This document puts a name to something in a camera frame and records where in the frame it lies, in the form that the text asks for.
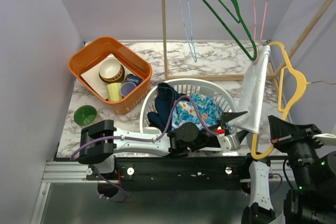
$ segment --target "marble countertop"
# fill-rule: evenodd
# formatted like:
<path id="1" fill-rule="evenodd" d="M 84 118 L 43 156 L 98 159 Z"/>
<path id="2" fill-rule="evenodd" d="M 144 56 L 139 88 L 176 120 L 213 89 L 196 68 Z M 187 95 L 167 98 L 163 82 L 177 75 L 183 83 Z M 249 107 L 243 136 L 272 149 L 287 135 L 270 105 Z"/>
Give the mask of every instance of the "marble countertop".
<path id="1" fill-rule="evenodd" d="M 127 47 L 145 59 L 152 65 L 152 87 L 164 81 L 163 43 L 162 42 L 135 42 L 124 43 Z M 251 51 L 248 42 L 243 43 L 247 50 Z M 186 42 L 168 42 L 167 58 L 169 61 L 169 75 L 196 75 L 196 74 L 240 74 L 245 73 L 250 65 L 250 60 L 234 42 L 196 42 L 197 63 L 194 62 Z M 215 81 L 233 97 L 238 104 L 240 97 L 241 81 Z M 64 129 L 57 149 L 57 158 L 69 158 L 79 147 L 81 128 L 74 122 L 73 114 L 82 105 L 94 106 L 101 117 L 114 120 L 115 127 L 139 132 L 139 118 L 143 101 L 135 106 L 128 114 L 115 114 L 112 109 L 101 102 L 78 80 L 75 81 L 68 114 Z M 277 94 L 273 85 L 267 81 L 260 125 L 260 140 L 258 151 L 263 152 L 269 147 L 268 116 L 281 116 L 277 110 Z M 246 155 L 249 152 L 246 140 L 236 152 L 221 155 Z M 147 156 L 146 154 L 124 153 L 119 156 Z M 212 155 L 210 153 L 198 153 L 197 155 Z"/>

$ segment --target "floral fabric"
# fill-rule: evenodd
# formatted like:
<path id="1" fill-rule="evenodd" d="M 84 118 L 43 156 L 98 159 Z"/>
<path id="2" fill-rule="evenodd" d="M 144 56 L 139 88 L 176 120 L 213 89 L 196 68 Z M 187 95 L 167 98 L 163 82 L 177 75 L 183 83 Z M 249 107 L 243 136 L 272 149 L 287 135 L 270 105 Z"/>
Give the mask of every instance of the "floral fabric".
<path id="1" fill-rule="evenodd" d="M 216 124 L 222 114 L 222 108 L 216 103 L 213 97 L 208 97 L 202 94 L 192 94 L 191 98 L 197 105 L 198 111 L 207 126 Z M 182 124 L 192 122 L 202 129 L 195 109 L 191 102 L 180 101 L 173 111 L 172 130 L 179 128 Z"/>

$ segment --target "wooden rack frame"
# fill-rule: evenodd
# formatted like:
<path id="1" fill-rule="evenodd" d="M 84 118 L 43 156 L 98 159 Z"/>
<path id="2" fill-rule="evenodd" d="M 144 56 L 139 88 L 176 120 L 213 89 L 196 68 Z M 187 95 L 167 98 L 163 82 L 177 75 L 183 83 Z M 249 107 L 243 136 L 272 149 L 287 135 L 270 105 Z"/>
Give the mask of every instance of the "wooden rack frame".
<path id="1" fill-rule="evenodd" d="M 310 23 L 303 30 L 302 34 L 297 39 L 296 43 L 290 49 L 288 57 L 289 59 L 293 57 L 294 53 L 301 46 L 303 41 L 306 39 L 308 34 L 312 31 L 314 26 L 320 20 L 322 15 L 329 8 L 334 0 L 325 0 L 320 9 L 316 12 Z M 167 38 L 166 38 L 166 3 L 162 0 L 162 30 L 163 30 L 163 57 L 164 57 L 164 76 L 166 80 L 176 79 L 176 78 L 198 78 L 207 81 L 241 81 L 244 78 L 244 74 L 222 74 L 222 75 L 199 75 L 199 76 L 169 76 L 168 75 L 168 60 L 167 60 Z M 272 80 L 272 82 L 277 86 L 277 77 L 280 75 L 281 69 L 285 66 L 283 61 L 280 66 L 274 71 L 273 67 L 269 67 L 269 74 L 267 74 L 267 79 Z"/>

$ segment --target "white towel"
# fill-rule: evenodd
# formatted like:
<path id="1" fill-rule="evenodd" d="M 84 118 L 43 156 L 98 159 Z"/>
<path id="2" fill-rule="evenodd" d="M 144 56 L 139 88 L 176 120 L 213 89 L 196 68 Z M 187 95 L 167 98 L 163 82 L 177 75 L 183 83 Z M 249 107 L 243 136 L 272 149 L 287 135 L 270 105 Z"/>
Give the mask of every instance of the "white towel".
<path id="1" fill-rule="evenodd" d="M 262 47 L 258 62 L 256 64 L 252 62 L 248 67 L 241 85 L 237 107 L 237 112 L 248 113 L 231 120 L 230 126 L 259 134 L 269 55 L 270 46 Z"/>

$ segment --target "cable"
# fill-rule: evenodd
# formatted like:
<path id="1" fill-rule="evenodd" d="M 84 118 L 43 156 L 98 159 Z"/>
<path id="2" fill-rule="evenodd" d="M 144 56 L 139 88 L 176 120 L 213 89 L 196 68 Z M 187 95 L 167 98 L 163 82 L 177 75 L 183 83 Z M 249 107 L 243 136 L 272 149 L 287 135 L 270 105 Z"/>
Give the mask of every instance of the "cable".
<path id="1" fill-rule="evenodd" d="M 287 173 L 286 173 L 286 167 L 285 167 L 285 165 L 286 165 L 286 161 L 287 160 L 288 160 L 288 158 L 286 157 L 285 160 L 283 161 L 283 164 L 282 164 L 282 170 L 284 171 L 284 176 L 286 178 L 287 184 L 289 185 L 289 187 L 291 189 L 294 190 L 294 187 L 293 187 L 292 183 L 289 181 L 289 178 L 288 178 Z"/>
<path id="2" fill-rule="evenodd" d="M 314 84 L 314 83 L 319 83 L 319 82 L 324 82 L 326 84 L 329 84 L 329 85 L 336 85 L 336 82 L 329 82 L 329 81 L 312 81 L 312 82 L 308 82 L 308 84 Z"/>
<path id="3" fill-rule="evenodd" d="M 98 169 L 94 166 L 94 169 L 96 170 L 97 172 L 97 175 L 98 177 L 101 179 L 101 180 L 104 180 L 106 183 L 108 183 L 109 185 L 115 187 L 116 189 L 118 189 L 119 191 L 122 191 L 124 194 L 125 194 L 125 197 L 123 199 L 112 199 L 112 198 L 109 198 L 109 197 L 106 197 L 105 195 L 101 194 L 100 197 L 104 198 L 104 199 L 107 199 L 109 201 L 113 201 L 113 202 L 123 202 L 127 199 L 128 197 L 128 194 L 126 193 L 126 191 L 124 189 L 122 189 L 120 186 L 116 185 L 115 183 L 112 183 L 111 181 L 105 179 L 101 173 L 98 171 Z"/>
<path id="4" fill-rule="evenodd" d="M 280 187 L 282 186 L 282 183 L 284 182 L 284 181 L 283 181 L 283 178 L 282 178 L 282 176 L 281 176 L 281 174 L 279 174 L 279 173 L 270 173 L 270 174 L 269 174 L 269 177 L 272 178 L 274 175 L 277 175 L 277 176 L 280 177 L 280 183 L 279 183 L 279 185 L 277 186 L 277 188 L 275 188 L 275 189 L 270 193 L 271 195 L 275 194 L 275 193 L 280 189 Z"/>
<path id="5" fill-rule="evenodd" d="M 168 118 L 168 121 L 167 121 L 167 125 L 166 125 L 166 128 L 164 129 L 164 131 L 162 132 L 162 134 L 160 136 L 158 136 L 157 138 L 151 138 L 151 139 L 147 139 L 147 138 L 137 138 L 137 137 L 130 137 L 130 136 L 123 136 L 123 139 L 127 139 L 127 140 L 135 140 L 135 141 L 141 141 L 141 142 L 155 142 L 159 139 L 161 139 L 168 131 L 168 128 L 169 128 L 169 125 L 170 125 L 170 121 L 172 119 L 172 116 L 173 116 L 173 111 L 174 109 L 176 108 L 178 102 L 180 102 L 181 100 L 183 99 L 188 99 L 191 104 L 193 105 L 194 109 L 195 109 L 195 112 L 196 112 L 196 115 L 198 117 L 198 119 L 200 120 L 200 123 L 201 125 L 203 126 L 204 130 L 206 130 L 208 133 L 212 134 L 212 135 L 215 135 L 217 136 L 218 133 L 217 132 L 213 132 L 211 131 L 206 123 L 204 122 L 203 118 L 201 117 L 201 115 L 199 114 L 199 111 L 198 111 L 198 108 L 197 108 L 197 105 L 196 103 L 193 101 L 193 99 L 191 97 L 189 97 L 188 95 L 183 95 L 181 96 L 180 98 L 178 98 L 176 100 L 176 102 L 174 103 L 173 107 L 172 107 L 172 110 L 170 111 L 170 114 L 169 114 L 169 118 Z M 70 156 L 70 161 L 73 161 L 74 160 L 74 157 L 77 153 L 79 153 L 80 151 L 82 151 L 83 149 L 85 149 L 86 147 L 90 146 L 91 144 L 94 144 L 94 143 L 98 143 L 100 141 L 103 141 L 103 140 L 109 140 L 109 139 L 121 139 L 122 136 L 104 136 L 104 137 L 100 137 L 100 138 L 97 138 L 97 139 L 94 139 L 84 145 L 82 145 L 81 147 L 79 147 L 77 150 L 74 151 L 74 153 Z"/>

